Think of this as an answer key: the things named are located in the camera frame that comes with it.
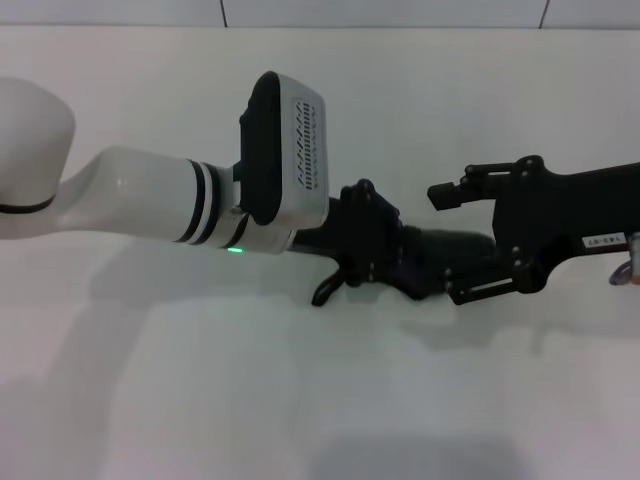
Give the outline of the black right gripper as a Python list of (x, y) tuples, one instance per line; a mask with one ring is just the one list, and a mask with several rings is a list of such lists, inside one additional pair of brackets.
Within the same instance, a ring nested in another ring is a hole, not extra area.
[(468, 165), (458, 183), (432, 185), (438, 211), (494, 201), (498, 253), (445, 262), (444, 288), (456, 305), (515, 292), (536, 293), (562, 262), (628, 252), (630, 282), (639, 283), (639, 165), (577, 174), (549, 171), (539, 156)]

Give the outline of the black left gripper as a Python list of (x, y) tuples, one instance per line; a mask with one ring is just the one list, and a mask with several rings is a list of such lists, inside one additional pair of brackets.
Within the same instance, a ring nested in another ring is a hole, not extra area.
[(329, 213), (319, 228), (296, 233), (291, 250), (326, 257), (338, 265), (326, 286), (382, 283), (413, 301), (441, 294), (441, 279), (426, 266), (398, 263), (399, 210), (361, 179), (344, 187), (329, 202)]

